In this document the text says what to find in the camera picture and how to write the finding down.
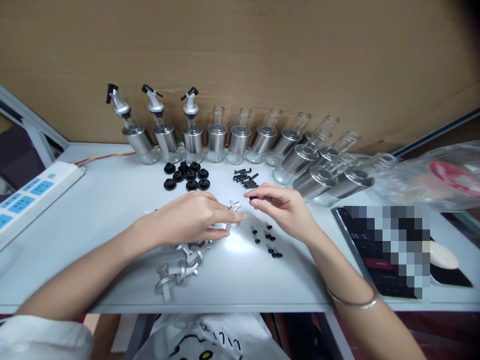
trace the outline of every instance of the pixelated screen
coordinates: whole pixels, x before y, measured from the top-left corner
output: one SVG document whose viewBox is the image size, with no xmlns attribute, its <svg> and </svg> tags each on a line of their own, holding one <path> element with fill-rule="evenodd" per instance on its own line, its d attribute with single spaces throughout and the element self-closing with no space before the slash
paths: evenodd
<svg viewBox="0 0 480 360">
<path fill-rule="evenodd" d="M 424 206 L 345 206 L 342 231 L 383 296 L 427 300 L 430 287 L 430 211 Z"/>
</svg>

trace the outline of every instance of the silver bangle bracelet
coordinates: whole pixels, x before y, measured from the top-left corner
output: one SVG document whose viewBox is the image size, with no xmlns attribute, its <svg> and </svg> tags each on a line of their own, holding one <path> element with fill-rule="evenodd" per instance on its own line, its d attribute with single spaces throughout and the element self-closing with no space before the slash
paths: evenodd
<svg viewBox="0 0 480 360">
<path fill-rule="evenodd" d="M 339 299 L 338 297 L 336 297 L 335 295 L 332 294 L 332 292 L 330 291 L 330 289 L 327 287 L 326 290 L 328 291 L 328 294 L 331 296 L 331 298 L 333 300 L 335 300 L 337 303 L 340 303 L 340 304 L 343 304 L 345 306 L 348 306 L 348 307 L 351 307 L 351 308 L 355 308 L 355 309 L 369 309 L 373 306 L 375 306 L 375 304 L 377 303 L 377 301 L 379 300 L 379 297 L 380 297 L 380 294 L 378 293 L 378 291 L 372 286 L 372 284 L 368 283 L 368 285 L 370 285 L 370 288 L 371 290 L 373 291 L 373 298 L 372 300 L 370 300 L 369 302 L 366 302 L 366 303 L 363 303 L 363 304 L 352 304 L 350 302 L 346 302 L 346 301 L 343 301 L 341 299 Z"/>
</svg>

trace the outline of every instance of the electrical wire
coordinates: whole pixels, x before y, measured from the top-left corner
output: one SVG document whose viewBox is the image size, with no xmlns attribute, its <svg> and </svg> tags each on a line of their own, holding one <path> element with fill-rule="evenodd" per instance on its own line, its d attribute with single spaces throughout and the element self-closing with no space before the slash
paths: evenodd
<svg viewBox="0 0 480 360">
<path fill-rule="evenodd" d="M 82 164 L 82 163 L 88 163 L 88 162 L 91 162 L 93 160 L 105 159 L 105 158 L 110 158 L 110 157 L 125 156 L 125 155 L 133 155 L 133 154 L 135 154 L 135 151 L 124 152 L 124 153 L 121 153 L 121 154 L 110 154 L 110 155 L 104 155 L 104 156 L 89 157 L 89 158 L 83 159 L 82 161 L 75 162 L 75 165 L 79 165 L 79 164 Z"/>
<path fill-rule="evenodd" d="M 185 146 L 179 146 L 180 149 L 185 149 Z M 86 158 L 86 159 L 83 159 L 82 161 L 77 161 L 77 162 L 74 162 L 75 165 L 79 165 L 79 164 L 83 164 L 83 163 L 88 163 L 88 162 L 91 162 L 93 160 L 99 160 L 99 159 L 105 159 L 105 158 L 111 158 L 111 157 L 119 157 L 119 156 L 125 156 L 125 155 L 133 155 L 135 154 L 135 151 L 132 151 L 132 152 L 124 152 L 124 153 L 121 153 L 121 154 L 110 154 L 110 155 L 104 155 L 104 156 L 94 156 L 94 157 L 89 157 L 89 158 Z"/>
</svg>

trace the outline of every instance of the woman's left hand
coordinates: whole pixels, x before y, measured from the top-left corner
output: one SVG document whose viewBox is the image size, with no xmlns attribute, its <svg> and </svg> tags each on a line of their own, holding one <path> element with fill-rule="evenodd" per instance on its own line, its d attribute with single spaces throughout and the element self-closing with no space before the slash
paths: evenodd
<svg viewBox="0 0 480 360">
<path fill-rule="evenodd" d="M 189 191 L 164 207 L 142 216 L 126 231 L 145 251 L 163 245 L 220 240 L 230 235 L 225 229 L 209 228 L 218 223 L 238 223 L 247 218 L 241 212 L 228 211 L 211 193 Z"/>
</svg>

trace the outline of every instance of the power strip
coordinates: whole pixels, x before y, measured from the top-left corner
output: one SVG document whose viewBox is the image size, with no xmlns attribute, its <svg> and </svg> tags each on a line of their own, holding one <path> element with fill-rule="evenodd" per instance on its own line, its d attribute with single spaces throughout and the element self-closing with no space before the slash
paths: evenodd
<svg viewBox="0 0 480 360">
<path fill-rule="evenodd" d="M 85 174 L 84 167 L 57 161 L 0 203 L 0 251 Z"/>
</svg>

